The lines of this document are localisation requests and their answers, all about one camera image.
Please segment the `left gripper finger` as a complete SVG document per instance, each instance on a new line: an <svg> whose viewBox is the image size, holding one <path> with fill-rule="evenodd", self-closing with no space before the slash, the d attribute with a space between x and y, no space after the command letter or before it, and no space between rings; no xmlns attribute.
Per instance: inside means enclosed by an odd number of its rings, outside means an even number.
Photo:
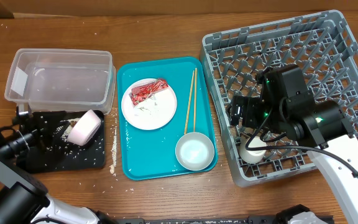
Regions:
<svg viewBox="0 0 358 224"><path fill-rule="evenodd" d="M66 118L66 111L35 112L31 125L35 128L58 128L68 126L70 122Z"/></svg>
<svg viewBox="0 0 358 224"><path fill-rule="evenodd" d="M63 140L62 136L70 124L59 124L54 128L44 128L41 131L40 146L43 149L53 149Z"/></svg>

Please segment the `pink bowl with rice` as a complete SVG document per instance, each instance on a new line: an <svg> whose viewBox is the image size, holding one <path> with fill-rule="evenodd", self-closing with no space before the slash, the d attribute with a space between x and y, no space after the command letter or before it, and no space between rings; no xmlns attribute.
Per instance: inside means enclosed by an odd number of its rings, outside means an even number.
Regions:
<svg viewBox="0 0 358 224"><path fill-rule="evenodd" d="M67 136L67 141L84 146L94 136L101 125L101 119L93 110L87 111L74 125Z"/></svg>

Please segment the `white paper cup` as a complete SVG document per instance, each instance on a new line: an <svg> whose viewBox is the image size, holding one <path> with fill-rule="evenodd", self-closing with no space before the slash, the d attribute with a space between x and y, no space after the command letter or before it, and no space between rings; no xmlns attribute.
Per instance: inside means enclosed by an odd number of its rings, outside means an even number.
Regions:
<svg viewBox="0 0 358 224"><path fill-rule="evenodd" d="M243 161L248 164L256 164L260 162L266 150L259 150L259 151L248 151L246 150L246 143L248 139L242 138L241 145L238 148L239 156ZM266 142L263 142L259 137L255 137L252 142L249 144L250 147L265 147L267 146Z"/></svg>

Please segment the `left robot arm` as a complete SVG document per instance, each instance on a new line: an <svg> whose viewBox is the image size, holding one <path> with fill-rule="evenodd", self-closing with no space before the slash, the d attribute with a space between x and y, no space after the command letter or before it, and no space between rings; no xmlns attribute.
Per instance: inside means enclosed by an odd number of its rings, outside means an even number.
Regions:
<svg viewBox="0 0 358 224"><path fill-rule="evenodd" d="M43 183L21 169L32 151L56 152L56 130L69 127L65 111L18 113L0 128L0 223L115 223L101 211L54 199Z"/></svg>

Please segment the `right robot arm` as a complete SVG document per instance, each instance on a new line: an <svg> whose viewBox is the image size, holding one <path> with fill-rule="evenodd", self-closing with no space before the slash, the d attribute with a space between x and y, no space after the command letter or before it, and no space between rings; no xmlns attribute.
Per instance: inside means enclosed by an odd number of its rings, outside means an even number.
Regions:
<svg viewBox="0 0 358 224"><path fill-rule="evenodd" d="M236 95L227 106L229 123L252 128L244 149L276 149L264 141L261 130L277 139L296 141L290 149L306 152L329 184L345 218L358 223L358 140L339 104L316 103L298 65L267 68L256 76L262 86L258 97Z"/></svg>

